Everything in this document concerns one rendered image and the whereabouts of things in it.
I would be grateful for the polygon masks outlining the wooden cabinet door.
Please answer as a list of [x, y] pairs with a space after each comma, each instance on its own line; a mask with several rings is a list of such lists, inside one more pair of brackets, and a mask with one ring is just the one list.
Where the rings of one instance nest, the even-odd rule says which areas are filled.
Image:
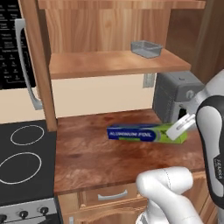
[[38, 0], [18, 0], [18, 3], [26, 23], [25, 36], [28, 41], [38, 96], [42, 101], [47, 129], [56, 131], [57, 119], [49, 72], [51, 47], [46, 25], [46, 14], [44, 10], [39, 8]]
[[206, 0], [192, 73], [208, 83], [224, 68], [224, 0]]

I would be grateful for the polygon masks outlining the grey wall socket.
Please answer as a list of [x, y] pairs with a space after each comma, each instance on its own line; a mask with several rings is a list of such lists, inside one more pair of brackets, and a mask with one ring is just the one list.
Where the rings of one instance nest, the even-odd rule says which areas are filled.
[[145, 73], [143, 75], [143, 87], [144, 88], [153, 88], [156, 75], [154, 73]]

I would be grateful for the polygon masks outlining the wooden lower cupboard door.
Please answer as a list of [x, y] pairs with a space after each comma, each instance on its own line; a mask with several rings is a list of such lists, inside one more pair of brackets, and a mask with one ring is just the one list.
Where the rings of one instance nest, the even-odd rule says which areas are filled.
[[136, 224], [138, 215], [143, 207], [123, 207], [109, 209], [102, 212], [86, 212], [82, 217], [77, 213], [63, 216], [64, 224], [69, 224], [69, 217], [73, 217], [74, 224]]

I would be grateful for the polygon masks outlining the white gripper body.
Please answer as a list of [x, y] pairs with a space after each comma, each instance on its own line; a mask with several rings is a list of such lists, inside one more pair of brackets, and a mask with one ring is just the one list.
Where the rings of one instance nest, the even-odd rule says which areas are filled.
[[167, 131], [166, 135], [172, 140], [176, 140], [186, 131], [186, 125], [183, 122], [175, 122]]

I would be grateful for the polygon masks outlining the black hob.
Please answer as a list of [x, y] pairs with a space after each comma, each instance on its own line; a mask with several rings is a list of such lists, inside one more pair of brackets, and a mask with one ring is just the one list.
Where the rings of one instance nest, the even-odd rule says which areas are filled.
[[0, 206], [53, 196], [56, 136], [45, 120], [0, 124]]

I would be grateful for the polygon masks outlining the clear grey tupperware container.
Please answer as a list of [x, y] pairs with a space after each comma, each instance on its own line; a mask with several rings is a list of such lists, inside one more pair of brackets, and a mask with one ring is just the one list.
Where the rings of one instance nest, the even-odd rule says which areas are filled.
[[146, 40], [134, 41], [130, 44], [130, 50], [146, 59], [156, 58], [161, 54], [163, 47]]

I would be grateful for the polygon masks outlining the wooden drawer front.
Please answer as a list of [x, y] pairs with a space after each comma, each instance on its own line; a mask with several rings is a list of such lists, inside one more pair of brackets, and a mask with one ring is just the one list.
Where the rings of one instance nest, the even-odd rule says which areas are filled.
[[140, 198], [141, 196], [135, 183], [127, 185], [114, 185], [79, 193], [81, 207], [92, 207], [112, 202]]

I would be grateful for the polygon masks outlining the silver stove control panel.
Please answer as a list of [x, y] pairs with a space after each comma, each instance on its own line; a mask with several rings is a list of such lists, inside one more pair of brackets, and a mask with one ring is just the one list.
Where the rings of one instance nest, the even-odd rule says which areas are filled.
[[[49, 212], [42, 215], [39, 212], [41, 207], [48, 207]], [[28, 212], [24, 220], [19, 217], [21, 211]], [[7, 215], [6, 221], [0, 224], [62, 224], [54, 198], [0, 206], [0, 214]]]

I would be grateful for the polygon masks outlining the wooden cabinet shelf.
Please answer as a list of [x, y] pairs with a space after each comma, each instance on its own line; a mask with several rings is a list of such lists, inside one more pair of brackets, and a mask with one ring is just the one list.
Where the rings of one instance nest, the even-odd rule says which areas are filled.
[[191, 65], [163, 49], [146, 59], [131, 51], [53, 53], [49, 70], [53, 80], [123, 74], [151, 74], [189, 70]]

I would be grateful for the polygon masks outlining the grey coffee machine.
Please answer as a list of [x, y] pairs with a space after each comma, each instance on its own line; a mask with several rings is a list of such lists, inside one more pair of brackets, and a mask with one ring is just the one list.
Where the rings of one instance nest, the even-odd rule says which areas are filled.
[[175, 123], [186, 114], [186, 104], [203, 88], [190, 71], [158, 73], [152, 108], [162, 123]]

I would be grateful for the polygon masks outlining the blue green aluminum foil box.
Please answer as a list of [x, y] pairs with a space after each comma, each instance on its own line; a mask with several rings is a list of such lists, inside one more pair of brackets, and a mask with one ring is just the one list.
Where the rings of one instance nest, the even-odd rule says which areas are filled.
[[175, 140], [171, 140], [166, 135], [171, 126], [171, 123], [114, 124], [107, 127], [107, 134], [108, 138], [113, 140], [182, 144], [187, 139], [187, 133], [184, 132]]

